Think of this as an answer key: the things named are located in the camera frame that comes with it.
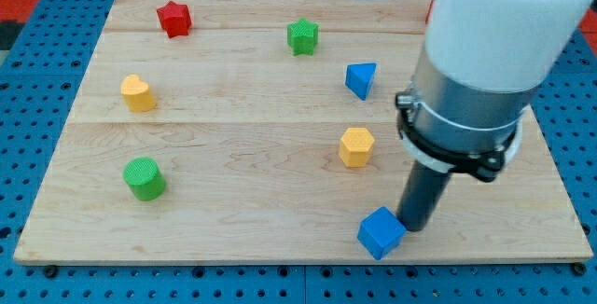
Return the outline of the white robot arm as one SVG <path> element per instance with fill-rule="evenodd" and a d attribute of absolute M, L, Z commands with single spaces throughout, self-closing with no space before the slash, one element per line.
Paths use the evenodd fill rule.
<path fill-rule="evenodd" d="M 414 171 L 491 182 L 592 0 L 435 0 L 397 126 Z"/>

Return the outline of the red block behind arm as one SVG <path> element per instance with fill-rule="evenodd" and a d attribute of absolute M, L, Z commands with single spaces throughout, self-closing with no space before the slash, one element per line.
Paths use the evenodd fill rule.
<path fill-rule="evenodd" d="M 425 25 L 427 25 L 429 23 L 430 19 L 431 19 L 431 15 L 432 15 L 432 12 L 433 12 L 434 4 L 435 4 L 435 0 L 431 0 L 429 2 L 428 9 L 427 9 L 426 15 L 425 15 L 425 20 L 424 20 Z"/>

